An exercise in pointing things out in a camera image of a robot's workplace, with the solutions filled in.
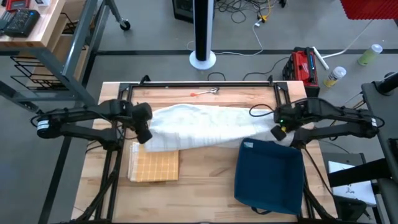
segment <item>black robotic arm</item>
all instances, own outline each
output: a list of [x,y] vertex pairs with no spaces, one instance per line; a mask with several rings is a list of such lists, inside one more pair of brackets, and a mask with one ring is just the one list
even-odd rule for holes
[[123,100],[108,100],[98,106],[57,109],[41,114],[37,118],[37,135],[45,139],[71,136],[97,140],[105,150],[122,147],[118,137],[118,127],[115,125],[112,128],[98,130],[71,124],[97,118],[120,122],[124,127],[136,132],[137,140],[141,144],[152,137],[147,125],[147,121],[152,119],[149,104],[141,103],[133,106],[131,102]]
[[[346,123],[324,128],[302,128],[305,124],[323,119]],[[272,128],[271,132],[278,141],[285,138],[286,133],[295,131],[293,147],[306,145],[314,139],[338,136],[373,138],[378,132],[376,119],[368,110],[336,107],[321,98],[304,98],[282,105],[274,111],[274,121],[279,125]]]

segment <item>small metal tool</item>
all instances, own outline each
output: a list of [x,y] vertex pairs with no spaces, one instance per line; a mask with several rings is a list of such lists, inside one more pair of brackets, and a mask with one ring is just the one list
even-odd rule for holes
[[211,90],[208,91],[203,91],[200,93],[191,93],[191,96],[197,96],[197,95],[201,95],[201,94],[205,94],[205,93],[212,93],[212,94],[216,94],[218,92],[218,90],[220,90],[220,88],[212,88]]

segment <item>white towel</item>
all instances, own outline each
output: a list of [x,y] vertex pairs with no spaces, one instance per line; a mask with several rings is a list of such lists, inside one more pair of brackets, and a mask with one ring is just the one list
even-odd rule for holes
[[[252,114],[267,112],[252,110]],[[252,117],[247,108],[174,105],[154,112],[149,128],[153,137],[145,143],[145,149],[157,152],[214,145],[237,148],[244,138],[289,146],[293,132],[278,142],[271,133],[276,125],[273,119],[273,114]]]

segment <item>blue tray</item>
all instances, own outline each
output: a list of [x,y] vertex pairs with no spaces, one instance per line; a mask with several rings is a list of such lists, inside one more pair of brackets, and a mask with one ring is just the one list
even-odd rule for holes
[[236,200],[253,208],[298,215],[303,186],[304,162],[299,150],[243,139],[236,164]]

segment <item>gray concrete floor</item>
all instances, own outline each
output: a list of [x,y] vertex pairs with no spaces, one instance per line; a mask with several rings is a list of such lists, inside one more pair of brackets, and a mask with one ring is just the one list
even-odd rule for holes
[[[121,32],[110,15],[104,31],[101,50],[182,50],[193,40],[193,26],[173,17],[172,2],[166,0],[118,0],[123,17],[129,19],[132,31]],[[235,24],[230,14],[216,12],[213,29],[213,49],[258,49],[251,32],[256,21],[254,12],[245,11],[246,22]],[[367,24],[367,21],[348,20],[339,1],[296,0],[286,9],[276,6],[269,22],[256,29],[265,49],[293,49],[296,46],[313,46],[319,49],[342,49]],[[384,48],[398,48],[398,27],[393,21],[374,21],[354,49],[366,49],[378,43]],[[179,56],[120,56],[97,57],[87,90],[98,99],[101,84],[107,81],[138,81],[150,75],[154,81],[206,80],[210,72],[223,72],[227,80],[241,80],[247,72],[266,72],[282,57],[288,55],[258,55],[241,57],[220,55],[216,65],[206,72],[193,69],[186,55]],[[343,66],[348,74],[329,89],[321,85],[321,97],[339,105],[360,91],[364,82],[381,79],[386,73],[396,71],[397,55],[380,55],[367,67],[359,66],[359,55],[342,55],[327,60],[331,68]],[[284,62],[278,64],[275,79],[281,78]],[[0,59],[1,78],[11,83],[9,75],[16,74],[11,60]],[[318,78],[328,75],[318,62]],[[265,80],[252,76],[248,80]],[[348,104],[353,105],[359,97]],[[44,108],[71,106],[71,103],[43,104]],[[4,130],[0,136],[0,219],[4,223],[37,222],[45,194],[49,187],[58,157],[62,138],[44,140],[35,134],[29,124],[33,114],[0,98]],[[322,122],[317,125],[328,125]],[[349,152],[363,152],[368,161],[383,157],[376,138],[358,139],[343,137],[337,144]],[[68,155],[65,172],[58,190],[50,222],[67,221],[72,213],[78,181],[84,160],[86,141],[74,140]],[[338,148],[321,142],[323,152],[340,152]]]

